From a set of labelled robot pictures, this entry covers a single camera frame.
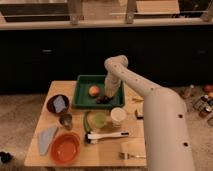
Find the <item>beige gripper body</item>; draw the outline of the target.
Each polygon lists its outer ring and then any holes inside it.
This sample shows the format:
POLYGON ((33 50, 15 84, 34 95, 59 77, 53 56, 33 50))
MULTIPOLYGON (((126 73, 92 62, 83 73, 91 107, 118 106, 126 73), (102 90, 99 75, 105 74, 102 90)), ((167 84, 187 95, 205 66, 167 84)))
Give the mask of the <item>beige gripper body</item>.
POLYGON ((109 98, 112 98, 118 91, 121 80, 115 75, 108 73, 105 78, 105 95, 109 98))

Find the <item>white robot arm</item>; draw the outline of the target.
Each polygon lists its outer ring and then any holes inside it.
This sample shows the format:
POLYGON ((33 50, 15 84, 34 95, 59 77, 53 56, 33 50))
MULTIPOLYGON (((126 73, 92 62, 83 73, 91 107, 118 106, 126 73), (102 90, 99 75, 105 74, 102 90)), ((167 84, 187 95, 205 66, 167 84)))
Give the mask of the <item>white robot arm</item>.
POLYGON ((105 93, 112 97, 123 81, 144 99, 143 124, 148 171, 195 171, 186 125, 187 106, 174 90, 128 69, 125 55, 110 57, 105 93))

